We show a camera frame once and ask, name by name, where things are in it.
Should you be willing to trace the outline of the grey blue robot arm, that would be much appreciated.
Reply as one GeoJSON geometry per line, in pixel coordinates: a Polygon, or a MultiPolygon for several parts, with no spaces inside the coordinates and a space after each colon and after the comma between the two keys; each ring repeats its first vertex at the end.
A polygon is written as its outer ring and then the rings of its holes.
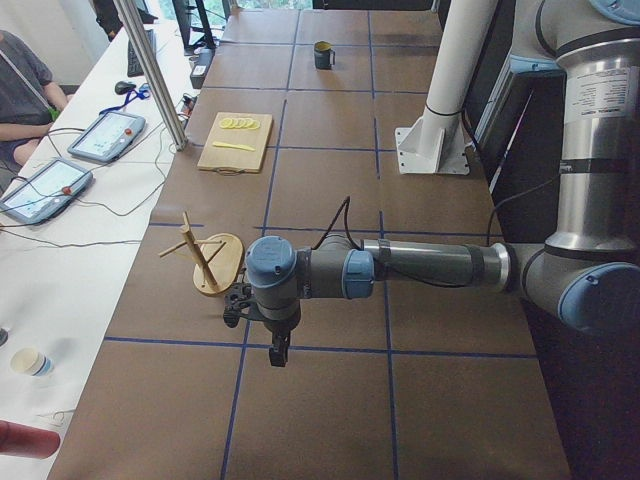
{"type": "Polygon", "coordinates": [[[589,334],[639,321],[639,269],[624,227],[626,190],[639,150],[639,5],[635,1],[520,1],[511,49],[522,72],[566,75],[555,232],[541,244],[488,247],[355,242],[326,232],[295,249],[279,236],[250,245],[247,279],[225,297],[223,319],[260,322],[269,359],[282,367],[308,298],[365,298],[377,281],[442,288],[492,285],[589,334]]]}

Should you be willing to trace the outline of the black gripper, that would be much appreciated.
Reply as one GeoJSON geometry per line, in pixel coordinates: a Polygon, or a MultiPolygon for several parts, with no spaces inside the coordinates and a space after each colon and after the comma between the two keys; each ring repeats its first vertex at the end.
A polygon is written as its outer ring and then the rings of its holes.
{"type": "Polygon", "coordinates": [[[301,319],[300,306],[296,305],[294,311],[283,318],[268,318],[260,311],[250,284],[236,282],[224,295],[223,321],[227,327],[236,328],[241,318],[262,323],[272,333],[270,364],[273,367],[285,367],[288,362],[290,331],[299,325],[301,319]]]}

